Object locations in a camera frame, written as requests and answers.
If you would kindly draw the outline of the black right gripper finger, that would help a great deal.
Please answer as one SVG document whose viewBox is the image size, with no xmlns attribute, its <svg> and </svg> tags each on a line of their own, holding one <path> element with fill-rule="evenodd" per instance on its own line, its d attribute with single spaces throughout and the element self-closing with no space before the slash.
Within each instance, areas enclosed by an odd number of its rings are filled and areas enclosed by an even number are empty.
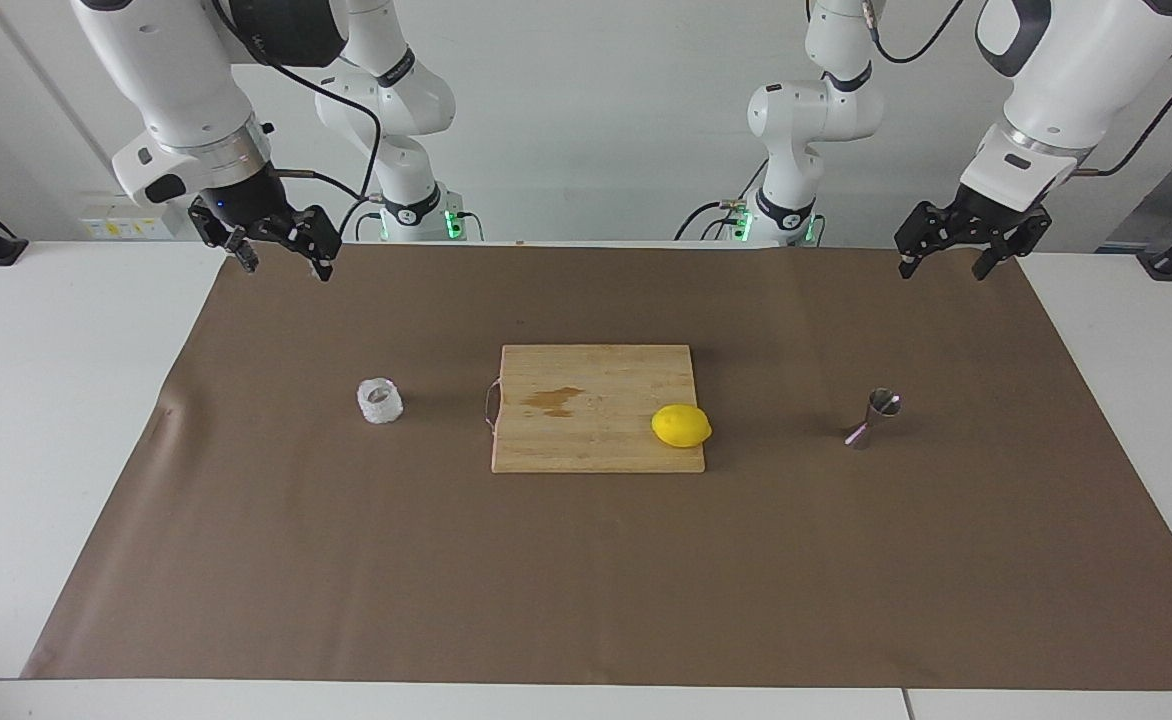
<svg viewBox="0 0 1172 720">
<path fill-rule="evenodd" d="M 240 227 L 240 225 L 226 227 L 222 220 L 214 217 L 202 197 L 196 197 L 195 201 L 190 202 L 189 219 L 202 238 L 203 245 L 222 249 L 230 258 L 234 258 L 247 273 L 255 273 L 260 259 L 248 240 L 246 227 Z"/>
<path fill-rule="evenodd" d="M 285 215 L 271 215 L 263 222 L 263 236 L 302 256 L 318 281 L 331 281 L 333 264 L 342 250 L 342 235 L 331 222 L 329 215 L 318 205 Z"/>
</svg>

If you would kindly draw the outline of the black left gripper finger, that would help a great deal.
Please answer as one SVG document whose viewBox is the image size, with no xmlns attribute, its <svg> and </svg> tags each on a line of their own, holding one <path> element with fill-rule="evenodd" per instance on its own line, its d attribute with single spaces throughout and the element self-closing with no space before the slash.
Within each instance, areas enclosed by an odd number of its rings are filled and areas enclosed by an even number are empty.
<svg viewBox="0 0 1172 720">
<path fill-rule="evenodd" d="M 973 277 L 976 281 L 984 281 L 994 269 L 1010 260 L 1011 258 L 1026 258 L 1031 254 L 1049 227 L 1051 227 L 1051 213 L 1045 208 L 1035 208 L 1026 213 L 1024 220 L 1011 232 L 1001 235 L 992 232 L 989 237 L 974 240 L 982 243 L 984 250 L 973 264 Z"/>
<path fill-rule="evenodd" d="M 894 233 L 898 254 L 901 256 L 898 273 L 902 281 L 909 281 L 925 258 L 956 245 L 955 238 L 952 238 L 955 218 L 955 210 L 939 208 L 933 202 L 918 202 L 909 211 Z"/>
</svg>

